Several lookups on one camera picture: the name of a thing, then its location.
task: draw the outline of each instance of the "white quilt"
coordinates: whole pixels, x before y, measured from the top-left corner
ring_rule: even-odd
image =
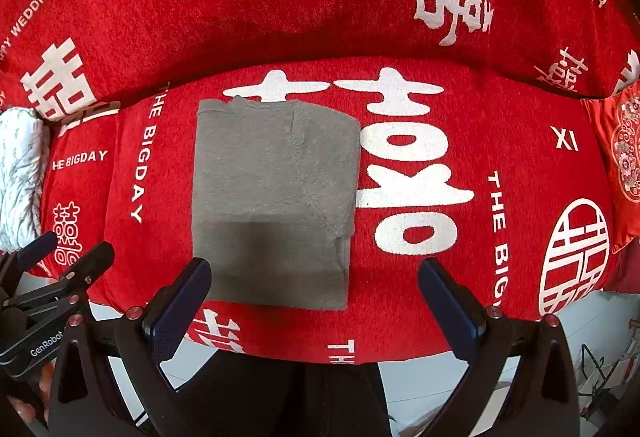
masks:
[[[40,236],[42,181],[49,127],[35,110],[0,114],[0,250],[16,251]]]

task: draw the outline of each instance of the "floral embroidery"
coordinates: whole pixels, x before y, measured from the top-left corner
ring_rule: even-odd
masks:
[[[640,202],[640,166],[638,164],[638,134],[640,134],[640,95],[630,96],[620,103],[618,127],[611,139],[612,154],[620,171],[620,186],[625,197]]]

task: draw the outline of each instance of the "screw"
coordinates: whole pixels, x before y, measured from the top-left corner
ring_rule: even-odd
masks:
[[[546,324],[551,325],[551,327],[560,326],[560,320],[558,319],[558,316],[555,316],[554,314],[547,314],[543,319]]]
[[[485,312],[489,315],[489,318],[493,318],[494,320],[499,320],[504,316],[502,309],[496,307],[494,305],[490,305],[485,309]]]
[[[83,321],[84,319],[81,314],[74,314],[69,318],[69,325],[71,325],[71,327],[78,327],[78,325],[82,325]]]
[[[142,307],[132,307],[127,311],[127,318],[130,320],[138,320],[142,316],[143,312]]]

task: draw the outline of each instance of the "white tile floor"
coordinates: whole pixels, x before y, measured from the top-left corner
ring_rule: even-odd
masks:
[[[37,287],[37,283],[30,282],[25,287]],[[114,309],[103,306],[92,305],[92,311],[97,319],[119,316]],[[591,293],[559,313],[575,364],[579,362],[583,343],[597,358],[603,356],[606,363],[620,357],[631,339],[628,321],[639,317],[640,295],[603,292]],[[162,369],[176,387],[193,376],[211,355],[212,349],[184,340],[174,359],[162,364]],[[517,358],[508,360],[501,380],[513,378],[517,362]],[[129,409],[136,417],[142,412],[142,406],[119,359],[113,360],[113,368]],[[466,363],[450,352],[380,363],[389,412],[398,421],[398,428],[414,425],[426,413],[441,406],[465,369]]]

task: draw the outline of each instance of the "folded gray t-shirt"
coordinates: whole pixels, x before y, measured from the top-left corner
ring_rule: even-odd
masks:
[[[193,176],[194,256],[208,300],[344,309],[360,124],[297,100],[204,100]]]

